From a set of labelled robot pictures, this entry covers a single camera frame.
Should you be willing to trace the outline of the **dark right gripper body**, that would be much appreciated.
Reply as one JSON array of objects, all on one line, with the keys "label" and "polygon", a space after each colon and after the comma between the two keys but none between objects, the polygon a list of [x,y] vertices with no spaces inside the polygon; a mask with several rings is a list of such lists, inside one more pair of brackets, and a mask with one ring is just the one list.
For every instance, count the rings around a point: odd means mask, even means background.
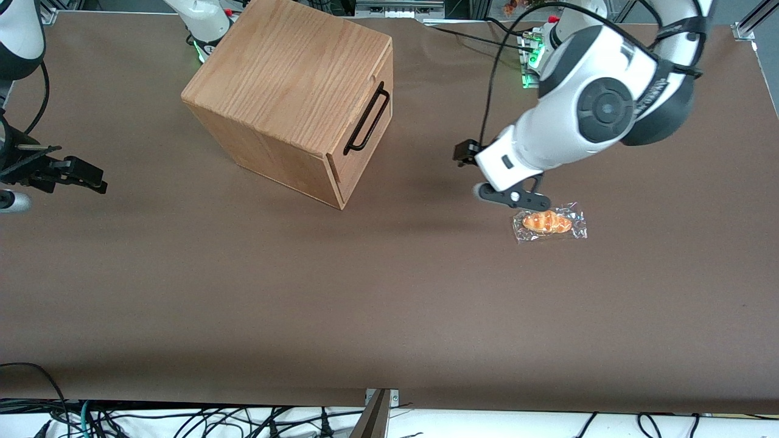
[{"label": "dark right gripper body", "polygon": [[18,160],[17,146],[25,144],[28,135],[9,125],[5,116],[1,114],[1,172],[2,183],[7,183],[5,171]]}]

